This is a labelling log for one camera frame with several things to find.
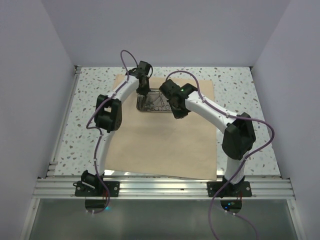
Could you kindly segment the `beige cloth surgical kit wrap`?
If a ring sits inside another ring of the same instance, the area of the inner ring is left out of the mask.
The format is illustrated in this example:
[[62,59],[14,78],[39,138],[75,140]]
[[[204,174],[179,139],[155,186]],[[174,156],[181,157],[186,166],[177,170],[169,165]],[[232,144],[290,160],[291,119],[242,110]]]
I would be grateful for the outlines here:
[[192,179],[217,178],[217,129],[194,112],[141,112],[133,91],[122,103],[122,123],[104,149],[107,170]]

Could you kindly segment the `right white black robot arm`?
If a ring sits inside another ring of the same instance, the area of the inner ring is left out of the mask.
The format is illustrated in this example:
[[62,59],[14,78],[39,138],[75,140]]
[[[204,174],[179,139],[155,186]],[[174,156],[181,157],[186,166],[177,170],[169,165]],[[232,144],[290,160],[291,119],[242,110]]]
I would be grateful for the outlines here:
[[186,117],[190,112],[196,113],[222,134],[222,150],[227,156],[227,167],[223,177],[223,192],[235,196],[241,190],[245,180],[245,157],[250,153],[256,135],[250,115],[236,115],[202,95],[198,86],[186,83],[179,86],[171,79],[165,81],[159,91],[167,98],[176,119]]

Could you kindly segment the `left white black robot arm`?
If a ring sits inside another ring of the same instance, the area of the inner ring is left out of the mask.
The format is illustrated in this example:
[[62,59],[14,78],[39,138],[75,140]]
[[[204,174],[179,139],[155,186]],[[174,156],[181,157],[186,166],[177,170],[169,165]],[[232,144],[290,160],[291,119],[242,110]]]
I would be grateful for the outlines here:
[[99,131],[93,153],[95,174],[87,170],[82,173],[80,181],[76,183],[77,197],[111,196],[110,185],[103,181],[104,167],[111,140],[122,124],[122,105],[133,92],[146,96],[151,91],[149,79],[152,73],[152,65],[140,61],[136,67],[126,70],[123,80],[111,93],[97,97],[95,111],[86,125],[88,130]]

